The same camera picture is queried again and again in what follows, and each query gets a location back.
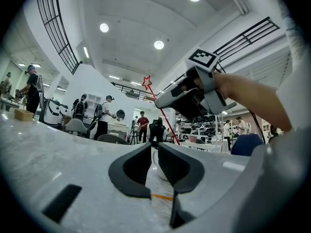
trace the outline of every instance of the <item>orange tape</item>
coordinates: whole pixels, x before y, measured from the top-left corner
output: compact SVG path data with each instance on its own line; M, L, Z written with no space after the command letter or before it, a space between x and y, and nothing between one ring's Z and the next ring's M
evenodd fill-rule
M164 199L164 200L173 200L174 199L173 197L158 195L158 194L154 194L154 193L151 193L151 196L156 197L156 198L160 198L160 199Z

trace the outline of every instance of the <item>red star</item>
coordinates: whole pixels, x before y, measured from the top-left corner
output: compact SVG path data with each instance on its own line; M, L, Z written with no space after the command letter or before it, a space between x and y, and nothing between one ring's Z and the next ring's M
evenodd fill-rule
M147 78L144 77L144 83L142 83L142 86L144 86L146 90L148 90L148 86L150 86L151 84L152 83L150 81L150 75Z

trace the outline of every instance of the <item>black cable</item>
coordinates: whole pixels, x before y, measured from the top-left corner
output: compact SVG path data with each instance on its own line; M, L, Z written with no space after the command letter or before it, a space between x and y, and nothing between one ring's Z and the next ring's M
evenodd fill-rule
M224 73L225 73L225 70L224 70L223 67L220 65L220 63L218 62L217 64L221 67L221 69L222 69L222 70L224 71ZM262 132L262 130L261 130L261 127L259 126L259 123L258 123L258 121L257 121L257 118L256 118L255 113L251 112L250 110L248 110L248 111L249 111L250 114L252 115L252 117L253 117L253 119L254 119L254 121L255 121L255 123L256 123L257 128L260 130L260 134L261 134L261 137L262 137L263 142L266 144L266 139L264 138L263 132Z

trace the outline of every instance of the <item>cap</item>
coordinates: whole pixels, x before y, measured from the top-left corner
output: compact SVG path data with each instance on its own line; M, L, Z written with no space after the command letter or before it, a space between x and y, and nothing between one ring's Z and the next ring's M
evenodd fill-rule
M33 65L29 65L27 68L27 72L29 72L30 69L35 69L35 67Z
M107 96L106 99L114 100L114 98L111 95Z

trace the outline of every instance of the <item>black railing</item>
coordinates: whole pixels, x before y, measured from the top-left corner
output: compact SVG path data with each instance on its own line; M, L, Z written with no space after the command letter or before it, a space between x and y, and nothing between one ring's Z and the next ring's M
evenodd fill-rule
M72 51L60 13L59 0L37 0L37 3L50 40L66 67L74 74L82 61L78 62Z
M228 41L226 44L222 45L214 54L219 56L219 63L233 54L241 51L242 49L246 48L247 46L253 44L254 42L264 38L265 36L271 34L275 30L280 29L275 23L273 23L269 17L265 18L264 20L256 23L252 27L248 28L238 36L234 37L232 40ZM174 82L177 82L184 76L179 76ZM162 92L165 92L172 86L172 83L166 86Z
M134 89L125 85L117 84L111 82L115 87L117 87L122 93L124 93L127 97L137 99L137 100L144 100L150 103L154 103L155 99L151 93L146 91L140 91L138 89Z

